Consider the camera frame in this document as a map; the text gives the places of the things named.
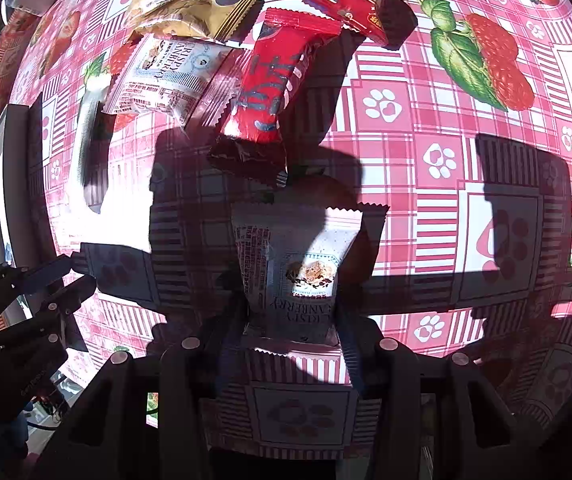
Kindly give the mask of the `white blue cranberry snack packet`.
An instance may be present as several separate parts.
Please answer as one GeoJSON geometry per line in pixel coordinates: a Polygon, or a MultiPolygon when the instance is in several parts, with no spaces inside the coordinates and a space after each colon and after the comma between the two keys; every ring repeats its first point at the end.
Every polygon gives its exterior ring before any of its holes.
{"type": "Polygon", "coordinates": [[[338,286],[373,272],[388,208],[237,203],[232,227],[256,337],[336,347],[338,286]]]}

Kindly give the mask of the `gold brown snack packet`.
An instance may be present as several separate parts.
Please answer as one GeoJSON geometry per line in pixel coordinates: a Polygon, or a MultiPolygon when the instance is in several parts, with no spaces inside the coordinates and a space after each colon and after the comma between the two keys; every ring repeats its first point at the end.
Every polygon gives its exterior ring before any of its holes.
{"type": "Polygon", "coordinates": [[[263,5],[263,0],[174,0],[139,18],[134,30],[140,35],[225,44],[251,29],[263,5]]]}

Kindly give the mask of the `red candy snack packet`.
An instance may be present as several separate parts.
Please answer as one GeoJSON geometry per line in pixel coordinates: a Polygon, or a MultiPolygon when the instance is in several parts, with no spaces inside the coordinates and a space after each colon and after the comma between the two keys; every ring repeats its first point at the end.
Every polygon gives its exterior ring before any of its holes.
{"type": "Polygon", "coordinates": [[[329,18],[397,51],[417,27],[417,18],[403,0],[303,0],[329,18]]]}

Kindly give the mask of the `long red snack packet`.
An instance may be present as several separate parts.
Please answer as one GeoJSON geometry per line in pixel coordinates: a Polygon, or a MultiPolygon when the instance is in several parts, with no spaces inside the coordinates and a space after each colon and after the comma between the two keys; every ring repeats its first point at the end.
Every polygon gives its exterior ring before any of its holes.
{"type": "Polygon", "coordinates": [[[276,188],[286,185],[280,114],[292,102],[316,50],[340,32],[341,24],[331,18],[266,10],[230,114],[208,155],[213,166],[276,188]]]}

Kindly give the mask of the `white cardboard box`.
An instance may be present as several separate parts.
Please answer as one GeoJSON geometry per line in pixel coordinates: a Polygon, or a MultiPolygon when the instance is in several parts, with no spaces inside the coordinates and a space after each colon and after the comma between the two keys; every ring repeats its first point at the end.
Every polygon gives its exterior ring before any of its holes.
{"type": "Polygon", "coordinates": [[[20,270],[44,261],[29,195],[29,139],[42,146],[41,119],[39,103],[8,104],[0,114],[0,264],[20,270]]]}

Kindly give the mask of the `pink strawberry checkered tablecloth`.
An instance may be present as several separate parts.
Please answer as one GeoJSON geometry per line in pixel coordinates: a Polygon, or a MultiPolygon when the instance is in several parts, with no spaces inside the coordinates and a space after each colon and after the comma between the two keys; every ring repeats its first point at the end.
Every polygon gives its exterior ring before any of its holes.
{"type": "MultiPolygon", "coordinates": [[[[29,218],[52,234],[55,252],[77,250],[94,214],[82,214],[82,198],[73,209],[67,194],[74,129],[86,73],[106,72],[129,37],[132,1],[57,0],[43,18],[23,15],[36,32],[23,30],[8,44],[16,70],[0,82],[10,102],[43,98],[43,140],[30,170],[37,213],[29,218]]],[[[457,87],[432,52],[436,26],[418,0],[404,1],[418,27],[399,51],[365,39],[350,54],[344,38],[338,47],[348,66],[339,82],[309,70],[295,133],[328,149],[309,157],[311,169],[319,162],[360,202],[389,207],[364,292],[386,307],[387,296],[416,286],[420,312],[373,315],[382,332],[428,356],[472,350],[482,339],[488,352],[480,356],[514,366],[498,386],[506,404],[546,427],[572,393],[572,301],[553,295],[568,240],[572,260],[571,4],[446,0],[454,18],[481,15],[517,42],[533,107],[501,112],[457,87]]],[[[179,260],[171,252],[162,266],[178,278],[170,284],[179,296],[170,299],[179,300],[187,297],[179,285],[188,283],[172,266],[184,256],[188,263],[181,243],[191,256],[227,255],[226,193],[232,200],[262,187],[211,168],[208,148],[171,153],[180,162],[180,194],[152,216],[161,231],[179,229],[172,240],[180,244],[171,247],[179,260]]]]}

